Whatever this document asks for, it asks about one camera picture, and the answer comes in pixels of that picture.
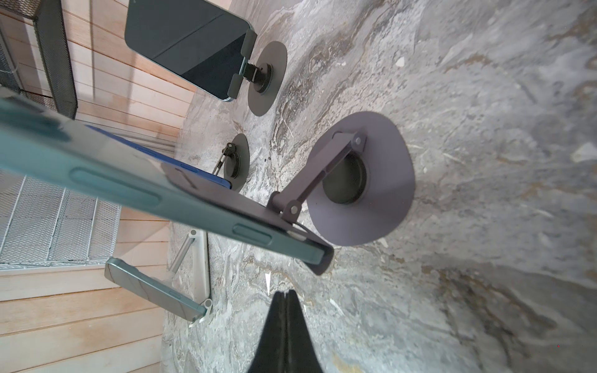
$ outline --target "phone side button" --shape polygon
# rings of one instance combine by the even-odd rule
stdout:
[[[269,243],[272,241],[272,237],[267,233],[260,232],[242,224],[236,224],[233,226],[232,233],[251,242],[255,242],[258,245],[269,245]]]
[[[181,299],[182,298],[179,293],[177,293],[175,291],[172,291],[172,290],[168,291],[168,294],[172,295],[176,299]]]

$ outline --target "round base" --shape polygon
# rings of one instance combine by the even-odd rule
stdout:
[[[232,184],[232,190],[238,192],[247,182],[249,174],[249,142],[245,135],[238,134],[231,143],[236,146],[236,153],[234,157],[224,160],[224,178]]]
[[[288,51],[284,44],[279,41],[272,41],[267,44],[261,52],[256,66],[266,66],[269,64],[272,67],[272,79],[269,82],[269,87],[263,93],[259,93],[254,83],[251,83],[248,93],[249,109],[253,114],[262,116],[267,113],[273,102],[276,100],[278,91],[282,86],[284,74],[286,73],[286,62],[288,60]]]
[[[373,112],[351,114],[333,125],[313,146],[309,158],[335,132],[362,131],[367,135],[360,158],[367,170],[365,190],[356,202],[330,200],[322,183],[307,199],[317,231],[341,246],[362,245],[386,236],[406,217],[414,199],[414,168],[400,132],[385,116]]]

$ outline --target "phone stand arm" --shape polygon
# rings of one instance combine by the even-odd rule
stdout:
[[[273,192],[267,209],[282,213],[282,219],[296,223],[303,202],[319,184],[350,152],[361,153],[367,136],[361,132],[338,132],[319,153],[298,172],[281,192]]]

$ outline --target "marble surface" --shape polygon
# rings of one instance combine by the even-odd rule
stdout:
[[[245,133],[241,193],[265,204],[327,128],[371,110],[404,136],[416,198],[384,239],[337,248],[321,277],[209,235],[213,314],[193,329],[167,316],[162,371],[246,371],[273,292],[292,288],[327,373],[595,372],[594,1],[234,0],[231,11],[258,33],[254,56],[287,46],[281,94],[260,118],[246,84],[232,103],[197,94],[177,157],[211,171]],[[299,221],[313,228],[308,211]],[[187,229],[173,224],[173,247]],[[175,279],[188,294],[191,270],[187,258]]]

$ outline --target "smartphone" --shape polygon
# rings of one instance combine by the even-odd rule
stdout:
[[[223,101],[241,54],[249,22],[203,0],[144,0],[128,4],[124,39],[143,57]]]
[[[185,320],[194,322],[202,318],[207,311],[204,306],[143,274],[122,259],[109,258],[104,269],[104,276],[113,283]]]
[[[0,167],[298,258],[317,275],[333,257],[322,238],[265,206],[6,88]]]

